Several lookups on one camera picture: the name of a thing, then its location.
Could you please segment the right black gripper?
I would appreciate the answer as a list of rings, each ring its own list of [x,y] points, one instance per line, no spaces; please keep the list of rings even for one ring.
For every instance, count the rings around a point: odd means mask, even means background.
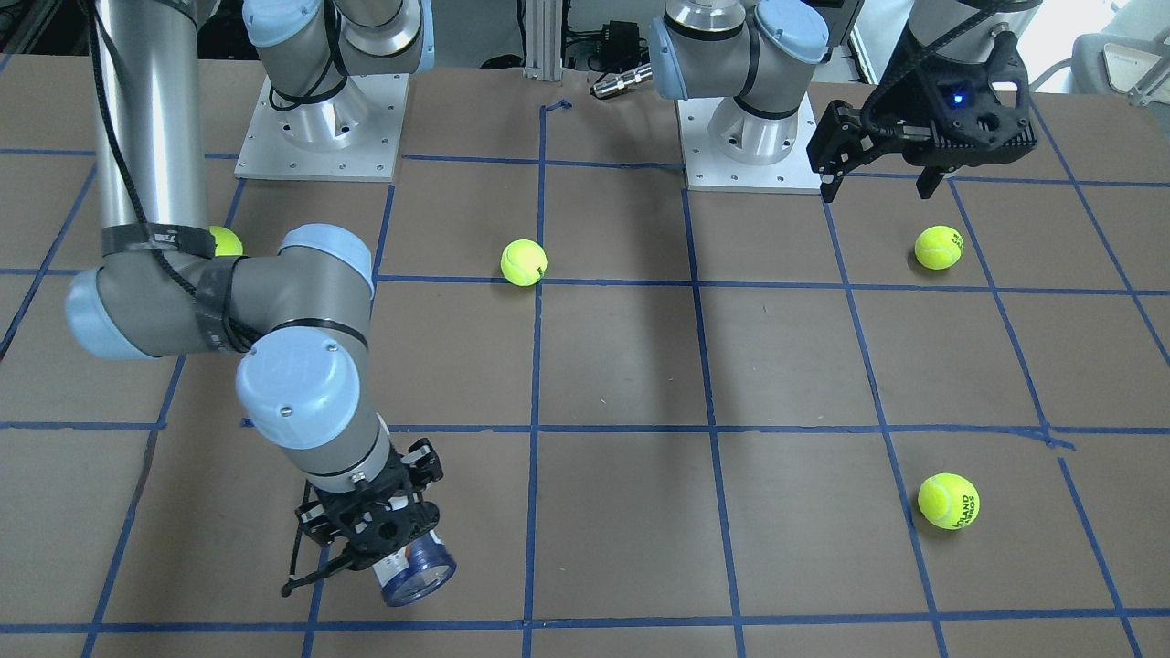
[[[319,544],[314,571],[298,575],[305,543],[292,544],[290,571],[282,597],[301,587],[314,587],[343,570],[363,570],[435,529],[438,503],[425,491],[443,477],[441,458],[431,439],[419,439],[406,455],[392,452],[376,477],[360,477],[355,491],[329,493],[309,487],[311,496],[296,510],[298,529]]]

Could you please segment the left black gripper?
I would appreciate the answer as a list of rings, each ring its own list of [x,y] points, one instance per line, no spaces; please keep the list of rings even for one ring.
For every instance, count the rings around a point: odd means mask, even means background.
[[[1028,116],[1027,71],[1016,33],[1003,32],[977,62],[931,53],[918,37],[899,37],[878,90],[860,110],[830,101],[806,148],[819,196],[837,199],[849,172],[888,155],[923,167],[918,199],[932,199],[954,167],[1019,162],[1037,146]]]

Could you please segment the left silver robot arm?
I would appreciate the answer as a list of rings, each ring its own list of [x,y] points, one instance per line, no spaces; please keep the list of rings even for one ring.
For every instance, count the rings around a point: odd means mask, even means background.
[[[1037,1],[915,1],[863,103],[814,116],[808,87],[830,26],[803,1],[668,1],[649,37],[653,83],[675,101],[686,184],[835,200],[856,167],[899,155],[931,198],[961,167],[1037,146],[1018,35]]]

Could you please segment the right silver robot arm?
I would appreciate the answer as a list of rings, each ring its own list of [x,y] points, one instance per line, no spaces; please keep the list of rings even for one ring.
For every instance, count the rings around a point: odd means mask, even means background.
[[[83,1],[101,181],[101,266],[71,281],[66,317],[89,354],[151,361],[241,354],[252,425],[307,478],[298,532],[338,557],[282,595],[372,569],[388,606],[456,573],[425,491],[442,478],[428,439],[397,453],[369,400],[376,268],[351,229],[310,222],[274,258],[220,255],[206,220],[197,4]]]

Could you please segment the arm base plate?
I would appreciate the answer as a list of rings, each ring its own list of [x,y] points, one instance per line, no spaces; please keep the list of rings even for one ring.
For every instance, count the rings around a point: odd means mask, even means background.
[[[234,174],[271,181],[391,183],[410,74],[356,76],[333,100],[288,109],[263,83]]]
[[[677,136],[691,191],[818,196],[823,177],[810,166],[814,109],[803,96],[796,114],[760,118],[735,100],[681,100]]]

